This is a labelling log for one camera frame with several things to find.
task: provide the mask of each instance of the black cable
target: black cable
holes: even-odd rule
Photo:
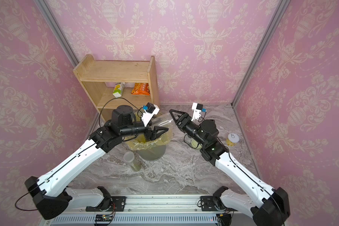
[[[105,103],[105,105],[104,105],[104,106],[102,107],[102,109],[100,110],[100,113],[99,113],[99,119],[98,119],[98,125],[99,125],[99,127],[101,127],[101,126],[100,126],[100,115],[102,115],[102,111],[103,111],[104,107],[105,107],[109,102],[113,101],[114,99],[124,99],[124,100],[126,100],[128,103],[130,103],[132,106],[134,106],[134,107],[139,111],[138,107],[136,107],[134,104],[132,104],[131,102],[129,102],[126,98],[123,98],[123,97],[116,97],[116,98],[110,99],[110,100],[108,100],[108,101]]]
[[[114,220],[114,217],[116,216],[116,204],[114,204],[114,203],[113,203],[113,211],[114,211],[114,215],[112,217],[112,220],[109,222],[109,224],[112,223],[112,221]]]
[[[81,154],[83,151],[87,150],[88,148],[92,147],[93,145],[95,145],[96,143],[92,144],[91,146],[87,147],[86,149],[82,150],[81,152],[79,152],[78,154]],[[57,171],[55,171],[52,175],[50,175],[46,180],[49,180],[50,178],[52,178],[54,176],[54,174],[56,174],[59,170],[61,170],[64,166],[66,166],[71,160],[67,161],[62,167],[60,167]],[[31,189],[30,191],[28,191],[26,194],[24,194],[23,196],[21,196],[20,198],[18,198],[18,200],[16,200],[15,202],[15,208],[17,208],[18,210],[22,210],[22,211],[34,211],[37,209],[21,209],[17,206],[17,203],[19,200],[21,200],[24,196],[26,196],[27,194],[29,194],[30,192],[32,192],[34,189],[36,189],[37,187],[40,187],[42,184],[45,183],[45,181],[43,181],[40,185],[36,186],[35,188]]]
[[[225,226],[225,223],[223,222],[223,220],[221,218],[219,218],[220,222],[221,222],[221,226]]]
[[[102,217],[112,217],[112,219],[111,219],[111,221],[113,220],[113,218],[114,218],[114,216],[113,216],[113,213],[115,212],[115,204],[114,203],[112,203],[111,204],[111,206],[113,205],[113,211],[112,211],[112,213],[111,214],[105,214],[105,215],[102,215]],[[94,217],[94,222],[95,222],[95,225],[97,226],[97,216],[95,215],[95,217]]]
[[[15,208],[17,208],[18,210],[22,210],[22,211],[35,211],[37,209],[22,209],[22,208],[19,208],[17,206],[19,200],[21,200],[24,196],[26,196],[27,194],[29,194],[30,192],[34,191],[37,187],[39,187],[40,185],[36,186],[35,188],[31,189],[30,191],[28,191],[27,193],[25,193],[25,195],[21,196],[20,198],[18,198],[18,200],[16,200],[15,202]]]
[[[235,212],[235,210],[232,211],[232,215],[231,215],[231,219],[230,219],[230,224],[228,224],[228,226],[230,226],[231,223],[232,223],[232,218],[234,217],[234,212]]]
[[[205,111],[205,115],[204,115],[203,117],[200,117],[200,118],[202,118],[202,120],[201,120],[201,121],[199,121],[199,123],[200,123],[200,122],[202,122],[203,120],[205,120],[206,113],[207,113],[207,111]]]
[[[186,137],[186,136],[188,136],[188,134],[186,134],[186,135],[183,137],[183,142],[185,142],[190,148],[196,149],[196,148],[199,147],[199,143],[197,143],[197,147],[192,147],[192,145],[190,145],[189,143],[187,143],[187,142],[185,141],[185,137]]]
[[[127,140],[122,140],[122,142],[130,141],[130,140],[136,139],[137,137],[138,137],[138,135],[136,135],[135,137],[129,138]]]
[[[226,149],[227,149],[227,151],[228,151],[228,156],[230,157],[230,160],[234,163],[234,165],[237,167],[237,168],[239,168],[250,180],[252,180],[255,184],[257,184],[257,186],[259,186],[260,188],[262,188],[269,196],[270,196],[270,198],[272,198],[272,200],[275,202],[275,204],[276,204],[276,206],[278,207],[278,209],[279,209],[279,211],[280,211],[280,216],[281,216],[281,220],[282,220],[282,222],[283,222],[283,226],[285,226],[285,221],[284,221],[284,218],[282,217],[282,213],[281,213],[281,209],[280,209],[280,207],[279,207],[279,205],[278,205],[278,203],[275,201],[275,199],[270,195],[270,193],[269,192],[267,192],[266,190],[265,190],[265,188],[263,188],[262,186],[260,186],[256,181],[254,181],[247,173],[245,173],[238,165],[236,165],[236,163],[232,160],[232,158],[231,158],[231,156],[230,156],[230,151],[229,151],[229,149],[228,149],[228,147],[226,147],[225,145],[223,145]]]
[[[142,111],[141,111],[142,108],[143,108],[143,107],[140,107],[140,109],[137,111],[137,116],[138,116],[138,118],[142,118],[142,115],[143,115],[143,113],[142,113]]]

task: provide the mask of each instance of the plastic bag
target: plastic bag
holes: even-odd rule
[[[151,149],[156,146],[166,145],[172,139],[172,129],[174,125],[175,123],[173,122],[173,119],[169,113],[160,115],[157,118],[152,119],[151,128],[153,129],[154,126],[166,127],[168,128],[168,131],[166,133],[162,134],[162,136],[160,136],[158,139],[153,140],[153,141],[148,141],[148,142],[146,142],[145,136],[143,134],[140,134],[138,135],[136,139],[127,141],[126,143],[128,144],[129,148],[132,151],[142,150],[142,149]]]
[[[150,95],[148,83],[135,83],[131,93],[137,95]]]

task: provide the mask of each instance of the yellow plastic bag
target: yellow plastic bag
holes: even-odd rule
[[[148,141],[146,142],[145,136],[143,134],[138,135],[138,137],[136,139],[127,141],[126,143],[128,144],[129,148],[132,151],[136,151],[136,150],[143,150],[143,149],[151,149],[154,148],[156,146],[161,146],[161,145],[166,145],[168,144],[171,139],[172,139],[172,129],[173,129],[173,125],[174,122],[172,120],[172,117],[169,113],[163,114],[158,116],[155,119],[152,119],[153,122],[153,126],[157,125],[157,126],[163,126],[168,128],[168,131],[164,134],[162,134],[162,136],[160,136],[158,139],[153,140],[153,141]]]

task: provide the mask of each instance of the wooden shelf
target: wooden shelf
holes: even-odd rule
[[[160,107],[154,56],[150,61],[108,61],[95,60],[88,54],[73,69],[73,73],[98,112],[108,100],[114,98],[114,88],[107,87],[105,82],[148,83],[151,95],[132,95],[132,88],[124,88],[122,97],[138,108],[148,102]],[[109,102],[101,114],[102,119],[111,119],[113,109],[120,105],[131,104],[123,99]]]
[[[108,100],[114,98],[113,89],[114,89],[113,87],[108,87],[104,91],[104,94],[103,94],[102,98],[100,99],[100,101],[97,105],[98,109],[102,109],[102,107],[105,105],[105,103]],[[133,95],[133,94],[131,94],[132,89],[133,88],[124,88],[122,97],[129,100],[132,104],[134,104],[138,108],[140,108],[143,105],[146,105],[148,102],[151,102],[151,96],[149,96],[149,95]],[[109,102],[104,108],[116,109],[120,105],[131,106],[131,104],[126,102],[125,100],[117,99],[117,100],[113,100],[113,101]]]
[[[80,80],[85,82],[148,83],[148,61],[94,61]]]

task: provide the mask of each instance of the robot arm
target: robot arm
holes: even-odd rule
[[[155,126],[152,130],[146,126],[159,109],[151,103],[145,107],[152,111],[144,114],[144,121],[136,121],[132,107],[117,107],[112,112],[112,119],[93,132],[66,160],[39,178],[32,176],[25,181],[25,186],[44,219],[52,219],[65,209],[92,206],[106,210],[110,207],[111,196],[104,187],[82,190],[67,188],[67,185],[92,162],[122,143],[123,137],[144,134],[149,141],[167,132],[168,128]]]
[[[217,138],[219,132],[214,120],[203,120],[197,125],[186,112],[173,109],[169,112],[177,127],[202,145],[203,158],[232,178],[247,194],[220,188],[213,195],[218,209],[236,209],[252,217],[258,226],[283,224],[290,216],[288,194],[282,188],[275,190],[239,163]]]

